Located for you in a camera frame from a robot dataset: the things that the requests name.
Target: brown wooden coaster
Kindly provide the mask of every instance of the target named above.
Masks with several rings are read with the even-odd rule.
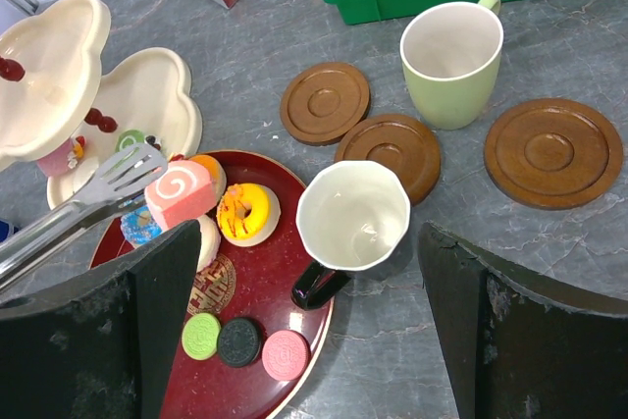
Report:
[[[366,78],[346,63],[318,64],[289,84],[280,115],[298,141],[314,146],[332,144],[362,120],[371,92]]]
[[[335,162],[370,160],[392,170],[416,205],[430,194],[441,175],[436,136],[418,120],[399,114],[369,118],[340,142]]]
[[[624,160],[621,138],[601,113],[562,98],[517,105],[491,127],[484,148],[497,187],[521,204],[559,210],[607,191]]]

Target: white mug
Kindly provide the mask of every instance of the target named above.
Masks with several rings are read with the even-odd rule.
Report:
[[[377,162],[340,161],[321,171],[296,210],[314,261],[294,284],[294,303],[319,308],[357,273],[381,280],[402,270],[409,258],[401,260],[395,250],[403,245],[410,209],[399,178]]]
[[[500,5],[499,0],[438,5],[403,32],[405,83],[414,106],[433,127],[466,127],[489,101],[503,44]]]

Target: blue object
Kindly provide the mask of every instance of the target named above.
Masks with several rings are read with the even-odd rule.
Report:
[[[127,213],[120,219],[125,239],[133,245],[143,245],[162,233],[146,205]]]
[[[13,226],[8,221],[0,220],[0,242],[14,235],[20,228]]]

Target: green mug handle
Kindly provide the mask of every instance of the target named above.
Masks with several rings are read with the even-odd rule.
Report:
[[[492,11],[495,15],[499,15],[499,8],[501,7],[501,0],[480,0],[478,5],[486,7]]]

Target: red bead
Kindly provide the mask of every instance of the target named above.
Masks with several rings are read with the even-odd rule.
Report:
[[[97,108],[90,108],[85,117],[85,122],[88,125],[96,126],[102,120],[102,113]]]
[[[0,58],[0,78],[19,82],[25,74],[26,71],[17,61]]]
[[[111,117],[102,117],[98,123],[98,129],[102,132],[114,132],[118,129],[118,124]]]

